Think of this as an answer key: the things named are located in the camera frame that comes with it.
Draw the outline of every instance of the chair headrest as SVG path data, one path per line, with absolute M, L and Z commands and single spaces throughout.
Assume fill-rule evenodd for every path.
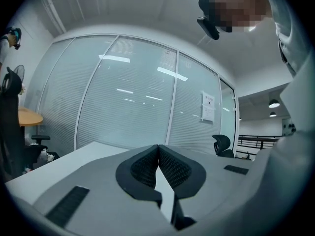
M 212 137 L 216 139 L 218 143 L 219 148 L 218 151 L 216 151 L 217 154 L 228 149 L 231 145 L 230 139 L 225 135 L 213 135 Z
M 18 95 L 22 90 L 21 78 L 9 67 L 6 68 L 8 73 L 5 75 L 2 84 L 2 94 L 5 96 Z

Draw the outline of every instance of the black mesh chair back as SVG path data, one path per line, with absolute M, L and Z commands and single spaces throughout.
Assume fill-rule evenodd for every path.
M 4 78 L 0 94 L 1 152 L 4 164 L 8 164 L 12 176 L 18 177 L 24 170 L 23 150 L 25 147 L 18 116 L 18 94 L 22 89 L 22 82 L 20 77 L 10 68 L 7 70 L 8 74 Z
M 217 140 L 214 144 L 217 156 L 234 158 L 233 151 L 228 149 L 231 145 L 231 141 L 227 136 L 213 135 L 212 137 Z

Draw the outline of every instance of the metal window frame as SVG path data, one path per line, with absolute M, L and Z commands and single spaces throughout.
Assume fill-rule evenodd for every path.
M 199 61 L 198 59 L 192 57 L 191 55 L 177 49 L 177 48 L 174 48 L 172 46 L 169 46 L 169 45 L 166 45 L 166 44 L 163 44 L 161 42 L 158 42 L 158 41 L 154 41 L 154 40 L 151 40 L 151 39 L 147 39 L 147 38 L 143 38 L 143 37 L 139 37 L 139 36 L 133 36 L 133 35 L 127 35 L 127 34 L 114 34 L 114 33 L 87 33 L 87 34 L 80 34 L 80 35 L 76 35 L 76 36 L 72 36 L 72 37 L 67 37 L 67 38 L 63 38 L 63 39 L 60 39 L 58 41 L 55 41 L 53 42 L 54 43 L 58 43 L 58 42 L 61 42 L 61 41 L 65 41 L 65 40 L 69 40 L 69 39 L 72 39 L 72 41 L 76 38 L 83 38 L 83 37 L 97 37 L 97 36 L 112 36 L 112 37 L 115 37 L 115 40 L 111 43 L 111 45 L 107 48 L 105 54 L 109 51 L 109 49 L 112 47 L 112 45 L 116 42 L 116 40 L 118 38 L 128 38 L 128 39 L 134 39 L 134 40 L 138 40 L 138 41 L 146 41 L 148 43 L 151 43 L 151 44 L 155 44 L 155 45 L 159 45 L 163 48 L 166 48 L 166 49 L 169 49 L 171 51 L 174 51 L 176 52 L 176 76 L 175 76 L 175 81 L 174 81 L 174 88 L 173 88 L 173 96 L 172 96 L 172 104 L 171 104 L 171 111 L 170 111 L 170 117 L 169 117 L 169 123 L 168 123 L 168 129 L 167 129 L 167 135 L 166 135 L 166 139 L 165 139 L 165 144 L 167 145 L 168 142 L 169 142 L 169 137 L 170 137 L 170 131 L 171 131 L 171 126 L 172 126 L 172 119 L 173 119 L 173 112 L 174 112 L 174 102 L 175 102 L 175 97 L 176 97 L 176 87 L 177 87 L 177 74 L 178 74 L 178 62 L 179 62 L 179 55 L 183 55 L 185 57 L 187 57 L 188 59 L 200 64 L 201 66 L 203 66 L 205 69 L 209 70 L 210 72 L 212 72 L 214 75 L 217 75 L 218 76 L 218 80 L 219 80 L 219 87 L 220 87 L 220 104 L 222 105 L 222 91 L 221 91 L 221 81 L 223 81 L 224 83 L 226 83 L 233 91 L 234 91 L 234 96 L 235 96 L 235 106 L 236 106 L 236 125 L 235 125 L 235 133 L 234 133 L 234 144 L 233 144 L 233 152 L 236 153 L 236 144 L 237 144 L 237 138 L 238 138 L 238 130 L 239 130 L 239 121 L 237 121 L 237 118 L 239 118 L 239 104 L 238 104 L 238 98 L 236 96 L 236 91 L 235 91 L 235 88 L 234 86 L 228 81 L 226 80 L 222 75 L 220 75 L 218 72 L 216 72 L 215 70 L 213 70 L 209 65 Z M 76 140 L 77 140 L 77 129 L 78 129 L 78 123 L 79 123 L 79 119 L 80 119 L 80 114 L 81 114 L 81 110 L 82 110 L 82 106 L 83 106 L 83 102 L 84 102 L 84 98 L 86 96 L 86 93 L 87 93 L 87 90 L 88 90 L 88 87 L 92 81 L 92 78 L 96 72 L 96 70 L 98 69 L 99 65 L 100 65 L 100 62 L 97 64 L 97 66 L 95 67 L 94 71 L 92 72 L 92 75 L 88 81 L 88 84 L 86 86 L 86 89 L 84 91 L 84 94 L 82 96 L 82 99 L 81 99 L 81 104 L 80 104 L 80 107 L 79 107 L 79 111 L 78 111 L 78 115 L 77 115 L 77 120 L 76 120 L 76 124 L 75 124 L 75 130 L 74 130 L 74 150 L 76 150 Z M 43 88 L 43 91 L 42 91 L 42 95 L 40 97 L 40 101 L 39 101 L 39 104 L 38 104 L 38 110 L 37 112 L 39 111 L 39 107 L 40 107 L 40 102 L 41 102 L 41 99 L 42 99 L 42 96 L 43 96 L 43 92 L 45 90 L 45 87 L 46 87 L 46 84 L 49 80 L 49 77 L 52 73 L 52 71 L 50 72 L 47 80 L 46 80 L 46 83 L 45 83 L 45 86 Z M 221 133 L 221 123 L 222 123 L 222 107 L 221 107 L 221 119 L 220 119 L 220 133 Z

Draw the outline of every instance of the chair armrest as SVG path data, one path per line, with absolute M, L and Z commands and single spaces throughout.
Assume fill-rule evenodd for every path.
M 44 135 L 32 135 L 32 140 L 36 140 L 36 143 L 41 144 L 42 140 L 50 140 L 50 136 L 44 136 Z

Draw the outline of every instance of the headphones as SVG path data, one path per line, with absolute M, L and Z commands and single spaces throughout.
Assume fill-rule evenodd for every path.
M 14 47 L 16 50 L 18 50 L 21 47 L 20 43 L 21 43 L 22 31 L 20 28 L 8 27 L 7 29 L 5 29 L 4 34 L 11 34 L 15 36 L 16 44 L 14 45 Z
M 215 12 L 214 0 L 199 0 L 199 7 L 203 11 L 204 17 L 198 17 L 197 22 L 206 34 L 214 40 L 218 40 L 220 32 L 216 27 L 220 27 L 225 32 L 232 32 L 232 27 L 221 21 L 220 15 Z

